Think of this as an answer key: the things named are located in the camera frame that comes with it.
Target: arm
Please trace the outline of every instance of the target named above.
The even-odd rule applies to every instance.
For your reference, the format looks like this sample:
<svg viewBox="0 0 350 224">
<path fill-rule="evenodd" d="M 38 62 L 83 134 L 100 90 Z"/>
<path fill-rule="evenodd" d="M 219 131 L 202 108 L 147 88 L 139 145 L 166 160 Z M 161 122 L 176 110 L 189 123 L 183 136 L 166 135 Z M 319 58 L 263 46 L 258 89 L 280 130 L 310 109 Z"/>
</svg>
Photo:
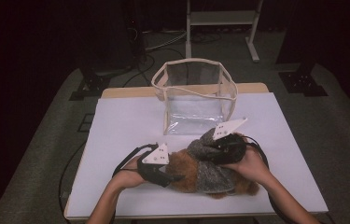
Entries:
<svg viewBox="0 0 350 224">
<path fill-rule="evenodd" d="M 273 176 L 254 148 L 247 147 L 241 161 L 223 165 L 223 167 L 230 168 L 245 178 L 261 184 L 271 195 L 278 208 L 291 220 L 297 223 L 319 223 Z"/>
<path fill-rule="evenodd" d="M 138 157 L 131 159 L 124 168 L 137 169 L 137 159 Z M 119 171 L 108 182 L 87 223 L 109 223 L 116 210 L 120 193 L 125 189 L 137 187 L 144 182 L 146 181 L 137 172 L 129 170 Z"/>
</svg>

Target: wire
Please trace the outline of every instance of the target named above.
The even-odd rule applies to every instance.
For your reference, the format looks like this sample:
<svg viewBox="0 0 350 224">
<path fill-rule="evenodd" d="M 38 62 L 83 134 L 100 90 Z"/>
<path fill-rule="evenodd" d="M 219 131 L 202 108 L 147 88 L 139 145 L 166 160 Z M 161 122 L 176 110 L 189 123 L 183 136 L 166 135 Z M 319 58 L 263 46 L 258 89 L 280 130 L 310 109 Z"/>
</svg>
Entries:
<svg viewBox="0 0 350 224">
<path fill-rule="evenodd" d="M 178 35 L 178 33 L 184 33 L 184 30 L 160 30 L 160 31 L 152 31 L 152 30 L 147 30 L 143 31 L 142 33 L 144 35 L 150 34 L 150 33 L 160 33 L 160 34 L 165 34 L 165 35 Z"/>
<path fill-rule="evenodd" d="M 141 74 L 142 77 L 145 79 L 147 86 L 150 86 L 150 81 L 149 81 L 148 78 L 146 77 L 145 71 L 140 70 L 139 63 L 137 64 L 136 67 L 137 67 L 137 71 L 139 71 L 139 74 Z"/>
<path fill-rule="evenodd" d="M 191 42 L 193 44 L 210 44 L 210 43 L 216 42 L 216 41 L 221 39 L 220 33 L 216 33 L 216 35 L 218 37 L 214 37 L 213 35 L 207 35 L 205 33 L 202 33 L 202 34 L 197 33 L 197 34 L 192 35 Z"/>
<path fill-rule="evenodd" d="M 138 37 L 137 30 L 136 30 L 136 29 L 134 29 L 134 28 L 128 28 L 128 30 L 132 30 L 132 31 L 134 31 L 134 35 L 135 35 L 135 37 L 133 38 L 133 40 L 136 40 L 136 39 L 137 39 L 137 37 Z"/>
<path fill-rule="evenodd" d="M 329 218 L 329 221 L 330 221 L 332 224 L 335 224 L 334 218 L 332 218 L 332 216 L 329 214 L 329 212 L 326 213 L 326 216 Z"/>
<path fill-rule="evenodd" d="M 259 155 L 261 156 L 262 158 L 262 161 L 265 163 L 265 165 L 267 166 L 268 169 L 270 169 L 270 165 L 268 163 L 268 159 L 267 159 L 267 156 L 265 155 L 264 151 L 262 150 L 261 146 L 259 145 L 259 143 L 253 139 L 252 137 L 249 137 L 249 136 L 242 136 L 244 138 L 248 138 L 250 140 L 252 140 L 254 142 L 254 146 L 253 146 L 253 143 L 252 145 L 250 144 L 247 144 L 247 145 L 250 145 L 252 147 L 254 147 L 258 152 L 259 152 Z M 279 207 L 276 205 L 275 201 L 273 200 L 273 198 L 271 197 L 271 195 L 268 193 L 268 199 L 271 203 L 271 207 L 273 208 L 274 212 L 280 217 L 282 218 L 282 220 L 284 220 L 286 223 L 289 223 L 289 224 L 294 224 L 295 222 L 293 220 L 291 220 L 291 218 L 289 218 L 288 216 L 286 216 L 282 210 L 279 209 Z"/>
<path fill-rule="evenodd" d="M 168 46 L 168 45 L 171 45 L 179 40 L 181 40 L 182 38 L 184 38 L 185 36 L 187 35 L 187 32 L 184 32 L 182 35 L 179 35 L 171 40 L 168 40 L 166 41 L 165 43 L 163 44 L 160 44 L 158 46 L 155 46 L 155 47 L 151 47 L 151 48 L 146 48 L 147 51 L 149 50 L 153 50 L 153 49 L 159 49 L 159 48 L 162 48 L 162 47 L 165 47 L 165 46 Z"/>
<path fill-rule="evenodd" d="M 146 56 L 148 56 L 151 60 L 152 60 L 152 64 L 146 69 L 146 70 L 143 70 L 143 71 L 140 71 L 139 73 L 137 73 L 136 75 L 133 75 L 132 77 L 130 77 L 123 85 L 122 85 L 122 88 L 124 88 L 130 81 L 132 81 L 132 79 L 134 79 L 135 77 L 139 76 L 139 75 L 142 75 L 145 80 L 148 80 L 146 75 L 144 74 L 146 71 L 148 71 L 150 68 L 152 68 L 152 66 L 155 64 L 155 59 L 154 57 L 146 54 Z"/>
<path fill-rule="evenodd" d="M 85 146 L 87 143 L 87 140 L 85 140 L 79 147 L 78 149 L 73 153 L 73 155 L 70 157 L 70 159 L 67 161 L 67 164 L 64 166 L 62 174 L 61 174 L 61 179 L 59 180 L 59 185 L 58 185 L 58 200 L 59 200 L 59 206 L 61 207 L 61 212 L 64 220 L 66 223 L 71 224 L 69 220 L 66 219 L 64 216 L 64 209 L 62 205 L 62 200 L 61 200 L 61 193 L 62 193 L 62 181 L 64 177 L 64 173 L 66 173 L 67 167 L 69 166 L 70 162 L 73 160 L 73 158 L 76 156 L 76 154 Z"/>
<path fill-rule="evenodd" d="M 185 59 L 185 57 L 183 56 L 183 54 L 182 54 L 180 51 L 175 50 L 175 49 L 153 49 L 153 50 L 150 50 L 149 52 L 155 52 L 155 51 L 158 51 L 158 50 L 171 50 L 171 51 L 174 51 L 174 52 L 176 52 L 177 54 L 179 54 L 180 57 L 181 57 L 182 59 Z"/>
</svg>

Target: white tabletop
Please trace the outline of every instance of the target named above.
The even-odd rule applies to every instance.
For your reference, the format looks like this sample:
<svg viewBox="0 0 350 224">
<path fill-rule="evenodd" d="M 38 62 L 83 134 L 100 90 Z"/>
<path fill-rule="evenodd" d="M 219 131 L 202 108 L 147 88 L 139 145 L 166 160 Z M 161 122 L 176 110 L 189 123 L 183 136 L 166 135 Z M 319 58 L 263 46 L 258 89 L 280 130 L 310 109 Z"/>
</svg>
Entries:
<svg viewBox="0 0 350 224">
<path fill-rule="evenodd" d="M 169 151 L 187 147 L 197 135 L 163 135 L 164 104 L 156 97 L 100 99 L 66 206 L 68 219 L 87 218 L 116 166 L 136 147 L 167 143 Z M 328 208 L 273 93 L 240 93 L 231 119 L 248 118 L 238 133 L 256 139 L 272 173 L 309 212 Z M 144 184 L 119 196 L 117 217 L 210 217 L 273 214 L 265 189 L 256 196 L 216 200 Z"/>
</svg>

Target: gray carpet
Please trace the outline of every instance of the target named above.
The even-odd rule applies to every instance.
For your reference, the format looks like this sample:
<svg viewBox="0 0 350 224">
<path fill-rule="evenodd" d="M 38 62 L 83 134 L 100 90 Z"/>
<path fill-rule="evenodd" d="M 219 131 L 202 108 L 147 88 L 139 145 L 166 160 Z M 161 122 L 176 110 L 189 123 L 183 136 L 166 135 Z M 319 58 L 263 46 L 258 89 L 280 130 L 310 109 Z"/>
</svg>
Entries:
<svg viewBox="0 0 350 224">
<path fill-rule="evenodd" d="M 322 85 L 329 96 L 304 97 L 298 93 L 287 93 L 278 72 L 293 70 L 296 64 L 275 65 L 284 33 L 256 34 L 255 45 L 260 56 L 259 63 L 253 63 L 245 45 L 245 35 L 224 34 L 218 41 L 209 44 L 193 44 L 193 57 L 222 62 L 235 82 L 263 82 L 274 92 L 287 123 L 301 149 L 301 152 L 315 177 L 317 185 L 328 205 L 329 214 L 336 223 L 350 223 L 350 100 L 342 91 L 335 76 L 324 67 L 316 65 L 312 71 L 315 81 Z M 165 34 L 147 34 L 147 44 L 153 47 L 173 38 Z M 152 78 L 167 61 L 180 59 L 172 50 L 185 55 L 184 43 L 177 43 L 166 49 L 149 53 L 155 59 L 151 69 L 145 72 Z M 141 64 L 141 69 L 153 63 Z M 128 78 L 137 74 L 114 77 L 110 87 L 121 87 Z M 79 70 L 69 75 L 35 132 L 21 163 L 11 179 L 0 201 L 0 223 L 65 223 L 59 206 L 65 204 L 77 166 L 82 155 L 82 143 L 87 139 L 87 123 L 80 126 L 85 116 L 93 113 L 97 97 L 83 101 L 69 101 L 73 91 L 81 82 Z M 127 87 L 146 86 L 139 76 Z M 58 190 L 63 169 L 62 187 Z M 327 215 L 317 215 L 330 223 Z M 257 217 L 259 223 L 283 223 L 276 216 Z M 249 218 L 208 218 L 200 223 L 250 223 Z M 186 220 L 142 220 L 140 223 L 187 223 Z"/>
</svg>

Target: clear plastic box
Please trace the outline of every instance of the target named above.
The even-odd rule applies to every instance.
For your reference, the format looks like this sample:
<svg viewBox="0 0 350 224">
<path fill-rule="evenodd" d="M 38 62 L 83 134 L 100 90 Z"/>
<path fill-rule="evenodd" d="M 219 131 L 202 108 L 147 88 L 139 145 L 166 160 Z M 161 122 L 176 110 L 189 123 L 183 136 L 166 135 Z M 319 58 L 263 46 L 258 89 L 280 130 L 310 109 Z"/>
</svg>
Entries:
<svg viewBox="0 0 350 224">
<path fill-rule="evenodd" d="M 206 133 L 230 119 L 238 94 L 224 66 L 206 59 L 167 62 L 151 83 L 165 103 L 164 134 Z"/>
</svg>

